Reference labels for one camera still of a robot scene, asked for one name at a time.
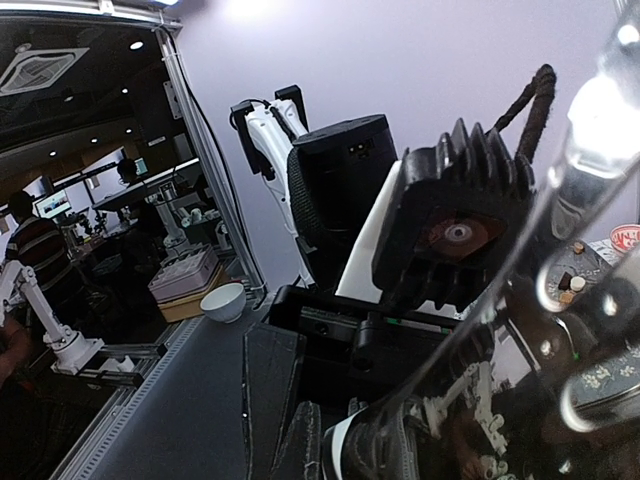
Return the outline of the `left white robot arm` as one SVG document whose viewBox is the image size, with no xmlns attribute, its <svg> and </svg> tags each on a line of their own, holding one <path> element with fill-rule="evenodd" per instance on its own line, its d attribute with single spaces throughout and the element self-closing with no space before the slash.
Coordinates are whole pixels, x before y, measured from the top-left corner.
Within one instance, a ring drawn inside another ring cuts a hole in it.
<svg viewBox="0 0 640 480">
<path fill-rule="evenodd" d="M 299 251 L 303 284 L 374 302 L 371 270 L 351 260 L 397 152 L 388 120 L 373 114 L 312 130 L 301 89 L 230 109 L 253 174 L 262 177 Z"/>
</svg>

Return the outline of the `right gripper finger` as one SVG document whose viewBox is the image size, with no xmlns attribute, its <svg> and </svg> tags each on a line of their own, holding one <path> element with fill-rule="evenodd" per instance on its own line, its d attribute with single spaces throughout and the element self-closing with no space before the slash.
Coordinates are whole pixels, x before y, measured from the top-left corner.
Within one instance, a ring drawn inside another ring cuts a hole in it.
<svg viewBox="0 0 640 480">
<path fill-rule="evenodd" d="M 635 479 L 639 254 L 570 303 L 564 255 L 639 168 L 639 46 L 613 33 L 514 252 L 398 389 L 330 428 L 328 479 Z"/>
</svg>

